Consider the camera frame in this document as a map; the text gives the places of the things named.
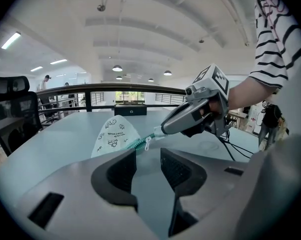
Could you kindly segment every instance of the jeans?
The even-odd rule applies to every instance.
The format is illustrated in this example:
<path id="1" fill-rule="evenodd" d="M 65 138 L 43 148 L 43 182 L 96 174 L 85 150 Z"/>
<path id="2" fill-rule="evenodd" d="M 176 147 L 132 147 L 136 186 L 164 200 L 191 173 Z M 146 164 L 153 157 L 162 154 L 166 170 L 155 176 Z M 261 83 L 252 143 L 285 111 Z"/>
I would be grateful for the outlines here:
<path id="1" fill-rule="evenodd" d="M 279 130 L 278 126 L 276 126 L 275 128 L 269 128 L 262 122 L 261 129 L 260 129 L 260 132 L 258 135 L 258 146 L 261 145 L 263 139 L 268 134 L 268 140 L 267 140 L 266 147 L 265 147 L 265 150 L 267 150 L 270 147 L 270 145 L 272 145 L 275 142 L 275 137 L 276 137 L 278 130 Z"/>

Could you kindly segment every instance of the office chair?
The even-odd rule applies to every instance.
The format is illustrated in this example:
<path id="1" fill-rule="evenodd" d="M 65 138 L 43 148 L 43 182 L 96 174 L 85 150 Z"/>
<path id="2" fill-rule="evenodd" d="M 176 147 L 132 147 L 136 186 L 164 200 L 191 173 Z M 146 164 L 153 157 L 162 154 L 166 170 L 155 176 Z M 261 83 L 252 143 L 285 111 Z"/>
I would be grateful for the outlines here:
<path id="1" fill-rule="evenodd" d="M 0 145 L 9 156 L 43 129 L 38 98 L 25 76 L 0 77 Z"/>

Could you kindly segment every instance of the black metal railing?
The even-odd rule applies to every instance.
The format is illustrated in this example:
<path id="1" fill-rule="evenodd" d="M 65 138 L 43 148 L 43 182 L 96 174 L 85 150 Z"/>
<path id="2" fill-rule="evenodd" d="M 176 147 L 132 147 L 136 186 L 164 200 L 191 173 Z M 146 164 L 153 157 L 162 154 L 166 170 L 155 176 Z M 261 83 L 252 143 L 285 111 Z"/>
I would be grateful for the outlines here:
<path id="1" fill-rule="evenodd" d="M 161 94 L 156 93 L 155 101 L 168 103 L 170 105 L 180 105 L 185 102 L 185 95 Z"/>
<path id="2" fill-rule="evenodd" d="M 148 92 L 157 94 L 171 94 L 173 96 L 185 95 L 185 90 L 144 85 L 144 84 L 126 84 L 126 83 L 93 83 L 93 84 L 79 84 L 71 86 L 63 86 L 58 88 L 52 88 L 47 90 L 41 90 L 37 92 L 39 100 L 44 101 L 38 106 L 39 113 L 51 114 L 48 118 L 42 122 L 47 123 L 51 120 L 61 119 L 61 112 L 64 111 L 80 111 L 86 110 L 92 112 L 94 109 L 113 109 L 114 105 L 97 105 L 101 101 L 104 101 L 104 92 Z M 75 95 L 76 106 L 72 107 L 59 107 L 59 96 L 71 94 Z M 148 108 L 154 107 L 177 107 L 177 99 L 173 98 L 170 104 L 147 104 Z"/>

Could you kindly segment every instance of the white bag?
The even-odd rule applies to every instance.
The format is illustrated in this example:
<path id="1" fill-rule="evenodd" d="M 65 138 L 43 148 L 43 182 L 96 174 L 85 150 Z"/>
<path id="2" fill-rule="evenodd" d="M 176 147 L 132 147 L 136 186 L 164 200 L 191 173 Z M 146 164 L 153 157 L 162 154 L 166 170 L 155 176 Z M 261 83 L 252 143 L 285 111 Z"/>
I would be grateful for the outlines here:
<path id="1" fill-rule="evenodd" d="M 121 115 L 115 115 L 102 126 L 91 152 L 91 158 L 124 149 L 140 138 L 129 121 Z"/>

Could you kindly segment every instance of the striped shirt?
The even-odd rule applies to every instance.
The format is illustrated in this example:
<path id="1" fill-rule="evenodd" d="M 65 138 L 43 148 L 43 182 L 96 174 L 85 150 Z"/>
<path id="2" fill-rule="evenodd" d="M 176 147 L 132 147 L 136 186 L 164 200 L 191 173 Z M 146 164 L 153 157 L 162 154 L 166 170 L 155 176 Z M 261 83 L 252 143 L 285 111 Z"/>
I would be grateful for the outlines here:
<path id="1" fill-rule="evenodd" d="M 281 89 L 301 59 L 301 29 L 282 0 L 256 0 L 255 68 L 248 77 Z"/>

